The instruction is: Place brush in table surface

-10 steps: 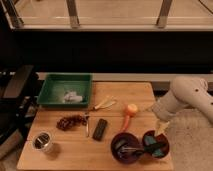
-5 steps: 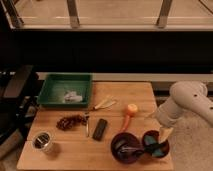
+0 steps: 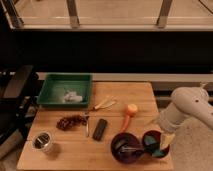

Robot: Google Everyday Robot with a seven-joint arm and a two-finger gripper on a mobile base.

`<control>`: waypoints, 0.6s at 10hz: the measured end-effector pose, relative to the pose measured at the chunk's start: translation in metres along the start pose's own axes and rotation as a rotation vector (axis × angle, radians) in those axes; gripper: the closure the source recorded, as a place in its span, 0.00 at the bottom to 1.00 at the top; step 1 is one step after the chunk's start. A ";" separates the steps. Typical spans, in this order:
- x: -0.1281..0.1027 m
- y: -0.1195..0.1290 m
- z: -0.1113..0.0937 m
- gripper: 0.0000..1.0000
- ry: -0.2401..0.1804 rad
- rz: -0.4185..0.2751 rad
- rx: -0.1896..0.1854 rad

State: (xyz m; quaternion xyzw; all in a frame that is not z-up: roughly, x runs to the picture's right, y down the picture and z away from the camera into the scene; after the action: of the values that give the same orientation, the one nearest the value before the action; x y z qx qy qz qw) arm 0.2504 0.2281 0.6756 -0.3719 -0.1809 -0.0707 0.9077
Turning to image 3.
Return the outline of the translucent yellowish gripper finger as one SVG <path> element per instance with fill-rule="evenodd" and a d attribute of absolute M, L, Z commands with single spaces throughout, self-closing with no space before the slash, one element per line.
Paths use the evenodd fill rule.
<path fill-rule="evenodd" d="M 157 118 L 154 118 L 154 119 L 150 120 L 145 125 L 148 126 L 148 125 L 151 125 L 151 124 L 157 124 Z"/>
<path fill-rule="evenodd" d="M 171 142 L 173 141 L 175 135 L 174 134 L 166 134 L 162 133 L 160 137 L 160 148 L 161 149 L 166 149 Z"/>

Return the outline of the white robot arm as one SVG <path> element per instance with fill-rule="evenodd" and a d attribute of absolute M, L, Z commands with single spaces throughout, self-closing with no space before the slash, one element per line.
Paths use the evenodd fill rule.
<path fill-rule="evenodd" d="M 171 94 L 171 102 L 150 124 L 162 130 L 160 149 L 167 148 L 175 132 L 189 117 L 194 117 L 213 130 L 213 106 L 209 104 L 208 92 L 202 87 L 179 87 Z"/>

